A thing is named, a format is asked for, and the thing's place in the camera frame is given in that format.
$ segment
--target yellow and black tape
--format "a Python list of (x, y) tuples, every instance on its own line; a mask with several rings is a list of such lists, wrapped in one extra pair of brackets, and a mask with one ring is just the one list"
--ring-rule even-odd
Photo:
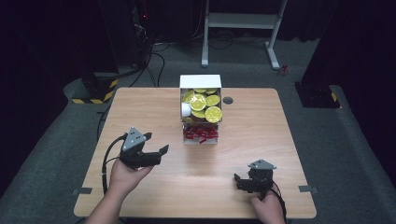
[(118, 79), (113, 80), (107, 90), (103, 90), (103, 93), (100, 94), (100, 97), (95, 98), (72, 98), (73, 103), (75, 104), (104, 104), (107, 103), (111, 97), (113, 96), (114, 90), (116, 89)]

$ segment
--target gold coin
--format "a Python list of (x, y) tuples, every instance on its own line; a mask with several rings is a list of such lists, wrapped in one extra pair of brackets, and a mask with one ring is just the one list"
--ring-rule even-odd
[(184, 94), (183, 98), (181, 98), (181, 102), (183, 103), (189, 103), (194, 96), (195, 92), (193, 90), (189, 90)]
[(194, 89), (194, 91), (196, 91), (198, 93), (204, 93), (204, 92), (206, 92), (206, 89)]
[(210, 95), (210, 94), (215, 93), (217, 90), (218, 90), (218, 88), (209, 88), (206, 90), (206, 93)]
[(183, 118), (183, 122), (193, 123), (193, 120), (192, 120), (192, 118)]
[(190, 100), (190, 106), (191, 106), (191, 109), (196, 110), (196, 111), (203, 110), (206, 106), (205, 97), (200, 93), (194, 94), (192, 96), (192, 99)]
[(217, 123), (222, 118), (222, 111), (217, 106), (210, 106), (205, 111), (205, 118), (207, 121), (209, 121), (211, 123)]
[(220, 103), (220, 97), (217, 95), (210, 95), (206, 97), (206, 106), (218, 105)]
[(205, 118), (205, 111), (204, 111), (204, 110), (199, 110), (199, 111), (192, 110), (191, 113), (192, 113), (195, 117), (197, 117), (197, 118), (199, 118), (199, 119), (204, 119), (204, 118)]

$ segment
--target cardboard box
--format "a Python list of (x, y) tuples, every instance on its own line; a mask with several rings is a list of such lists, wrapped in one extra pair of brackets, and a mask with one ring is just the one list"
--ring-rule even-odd
[(180, 119), (185, 145), (218, 142), (222, 121), (220, 75), (180, 76)]

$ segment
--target human hand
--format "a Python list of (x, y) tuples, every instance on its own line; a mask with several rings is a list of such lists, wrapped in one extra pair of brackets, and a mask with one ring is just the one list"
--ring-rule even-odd
[[(273, 190), (279, 192), (276, 185), (273, 185)], [(258, 197), (252, 197), (250, 201), (261, 222), (265, 224), (285, 224), (282, 205), (275, 193), (271, 190), (266, 192), (262, 201)]]
[(140, 170), (131, 169), (117, 159), (111, 169), (110, 184), (107, 193), (115, 192), (123, 198), (134, 190), (140, 181), (149, 174), (154, 166), (144, 167)]

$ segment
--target circular hole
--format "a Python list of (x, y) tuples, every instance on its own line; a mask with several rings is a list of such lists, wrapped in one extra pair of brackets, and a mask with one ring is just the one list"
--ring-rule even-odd
[(233, 103), (233, 98), (230, 97), (230, 96), (226, 96), (226, 97), (223, 98), (223, 102), (224, 102), (224, 104), (226, 104), (226, 105), (230, 105), (230, 104)]

